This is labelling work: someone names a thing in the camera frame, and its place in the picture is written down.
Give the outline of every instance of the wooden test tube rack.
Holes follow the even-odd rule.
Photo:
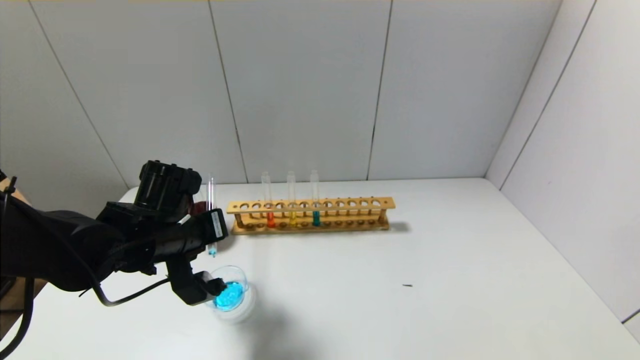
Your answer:
[[[314,206],[312,200],[273,201],[272,208],[266,201],[232,201],[227,214],[236,217],[234,235],[325,233],[332,231],[388,230],[387,210],[395,209],[391,197],[357,197],[346,199],[320,199]],[[289,222],[290,212],[296,212],[296,226]],[[313,212],[320,212],[320,226],[313,225]],[[267,214],[273,213],[275,227],[267,226]]]

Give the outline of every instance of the test tube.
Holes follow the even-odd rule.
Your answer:
[[[289,187],[289,207],[295,208],[296,204],[296,174],[293,171],[287,173],[287,186]],[[296,220],[296,211],[289,212],[289,225],[295,227],[298,225]]]
[[[311,170],[311,200],[312,206],[320,206],[320,196],[318,196],[318,171]],[[314,226],[320,226],[320,211],[314,211]]]
[[[216,179],[209,174],[209,181],[207,182],[207,211],[211,211],[216,208]],[[218,253],[218,243],[207,244],[207,252],[212,257],[216,257]]]
[[[273,202],[271,201],[271,178],[269,177],[269,172],[265,171],[262,173],[262,191],[264,192],[264,201],[266,204],[265,208],[272,208]],[[276,227],[276,222],[273,219],[273,213],[267,213],[267,226],[268,227]]]

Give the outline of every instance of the teal liquid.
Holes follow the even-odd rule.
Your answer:
[[[314,226],[320,226],[320,211],[314,211]]]
[[[242,303],[244,298],[244,287],[241,283],[227,282],[227,288],[213,300],[213,304],[221,311],[231,311]]]

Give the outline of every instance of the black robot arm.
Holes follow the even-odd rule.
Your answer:
[[[192,213],[202,178],[191,170],[149,161],[140,173],[133,204],[109,202],[96,219],[72,211],[38,211],[10,196],[0,197],[0,273],[45,279],[65,291],[93,288],[115,306],[150,290],[112,302],[99,283],[115,271],[154,275],[165,262],[173,291],[195,305],[225,289],[209,273],[193,274],[189,262],[206,245],[227,236],[221,209]]]

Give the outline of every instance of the orange liquid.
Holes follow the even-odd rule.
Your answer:
[[[273,220],[273,213],[267,213],[267,226],[276,227],[276,222]]]

